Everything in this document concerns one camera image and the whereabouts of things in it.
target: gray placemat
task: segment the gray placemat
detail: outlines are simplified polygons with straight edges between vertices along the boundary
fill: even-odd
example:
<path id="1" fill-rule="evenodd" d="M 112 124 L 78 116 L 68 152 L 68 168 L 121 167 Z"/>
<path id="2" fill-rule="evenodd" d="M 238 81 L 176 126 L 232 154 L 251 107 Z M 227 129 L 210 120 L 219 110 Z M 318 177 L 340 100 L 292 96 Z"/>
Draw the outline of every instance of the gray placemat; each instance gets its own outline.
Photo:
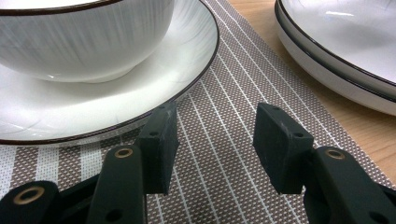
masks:
<path id="1" fill-rule="evenodd" d="M 150 223 L 307 223 L 302 196 L 277 195 L 252 145 L 258 102 L 283 108 L 315 147 L 351 153 L 376 182 L 392 187 L 313 93 L 225 0 L 206 0 L 220 29 L 219 52 L 179 103 L 180 147 L 170 194 L 148 195 Z M 67 189 L 100 172 L 106 152 L 139 130 L 74 147 L 0 147 L 0 197 L 32 180 Z"/>

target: plate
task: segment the plate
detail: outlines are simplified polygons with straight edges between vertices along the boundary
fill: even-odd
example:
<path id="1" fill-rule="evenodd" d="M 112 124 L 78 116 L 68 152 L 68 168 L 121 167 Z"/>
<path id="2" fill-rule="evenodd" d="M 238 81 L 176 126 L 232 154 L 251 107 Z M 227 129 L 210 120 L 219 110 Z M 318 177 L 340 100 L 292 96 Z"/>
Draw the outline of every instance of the plate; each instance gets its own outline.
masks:
<path id="1" fill-rule="evenodd" d="M 209 9 L 200 1 L 176 0 L 161 45 L 113 81 L 50 82 L 18 76 L 0 64 L 0 144 L 55 144 L 139 127 L 152 109 L 191 89 L 218 46 L 219 29 Z"/>
<path id="2" fill-rule="evenodd" d="M 396 21 L 393 2 L 278 0 L 276 18 L 279 32 L 287 35 L 279 34 L 282 43 L 311 76 L 359 104 L 396 114 L 391 110 L 396 104 L 396 30 L 389 29 Z M 285 38 L 310 59 L 297 58 Z M 312 61 L 327 72 L 309 68 Z"/>

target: table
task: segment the table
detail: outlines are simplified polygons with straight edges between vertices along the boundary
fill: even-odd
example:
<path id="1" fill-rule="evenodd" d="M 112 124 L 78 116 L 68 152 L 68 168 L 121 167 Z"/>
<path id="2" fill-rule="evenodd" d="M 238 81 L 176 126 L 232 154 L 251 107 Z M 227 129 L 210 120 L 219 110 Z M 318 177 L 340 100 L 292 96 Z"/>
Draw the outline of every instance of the table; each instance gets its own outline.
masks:
<path id="1" fill-rule="evenodd" d="M 376 165 L 396 183 L 396 118 L 358 105 L 323 86 L 287 53 L 276 34 L 275 0 L 229 0 L 253 29 L 311 89 L 327 110 L 366 152 Z"/>

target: ceramic plate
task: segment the ceramic plate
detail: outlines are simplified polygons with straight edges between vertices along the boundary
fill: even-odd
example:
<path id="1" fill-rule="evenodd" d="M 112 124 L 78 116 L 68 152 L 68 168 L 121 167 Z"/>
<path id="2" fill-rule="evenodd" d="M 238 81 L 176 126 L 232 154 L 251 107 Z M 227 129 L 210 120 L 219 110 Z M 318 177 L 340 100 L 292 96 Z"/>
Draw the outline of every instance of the ceramic plate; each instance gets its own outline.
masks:
<path id="1" fill-rule="evenodd" d="M 206 6 L 176 0 L 161 45 L 116 80 L 49 82 L 0 65 L 0 144 L 52 144 L 138 127 L 156 106 L 176 101 L 193 86 L 218 45 L 218 26 Z"/>
<path id="2" fill-rule="evenodd" d="M 319 71 L 308 71 L 309 65 L 302 63 L 310 62 L 296 60 L 313 77 L 355 102 L 395 115 L 390 109 L 396 104 L 396 29 L 391 28 L 396 21 L 396 4 L 371 0 L 364 3 L 362 0 L 279 0 L 276 17 L 279 29 L 293 45 L 337 76 L 325 77 Z M 353 85 L 360 93 L 341 90 L 345 85 Z M 370 99 L 385 105 L 378 107 L 378 102 L 361 98 L 362 92 L 373 94 Z"/>

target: screw hole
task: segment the screw hole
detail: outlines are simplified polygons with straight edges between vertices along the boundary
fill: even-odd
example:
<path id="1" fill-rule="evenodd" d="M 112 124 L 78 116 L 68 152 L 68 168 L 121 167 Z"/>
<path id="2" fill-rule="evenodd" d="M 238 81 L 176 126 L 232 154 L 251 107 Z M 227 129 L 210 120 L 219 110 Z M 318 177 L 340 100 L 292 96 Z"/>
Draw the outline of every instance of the screw hole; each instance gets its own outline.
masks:
<path id="1" fill-rule="evenodd" d="M 43 187 L 33 186 L 19 193 L 14 198 L 14 203 L 19 205 L 32 203 L 35 200 L 39 199 L 43 194 L 44 194 Z"/>
<path id="2" fill-rule="evenodd" d="M 388 224 L 389 221 L 386 217 L 384 217 L 382 214 L 379 214 L 377 212 L 370 212 L 370 218 L 374 220 L 376 223 L 380 224 Z"/>
<path id="3" fill-rule="evenodd" d="M 121 217 L 122 217 L 121 210 L 120 209 L 114 209 L 114 210 L 111 210 L 109 213 L 107 213 L 106 221 L 115 222 L 115 221 L 120 220 Z"/>
<path id="4" fill-rule="evenodd" d="M 134 152 L 130 148 L 122 148 L 116 151 L 115 156 L 117 158 L 125 158 L 131 156 L 133 153 Z"/>
<path id="5" fill-rule="evenodd" d="M 296 136 L 296 137 L 304 137 L 304 135 L 302 133 L 295 133 L 294 136 Z"/>
<path id="6" fill-rule="evenodd" d="M 346 158 L 346 156 L 343 153 L 334 149 L 327 149 L 326 154 L 332 157 L 333 159 L 337 159 L 337 160 L 343 160 Z"/>

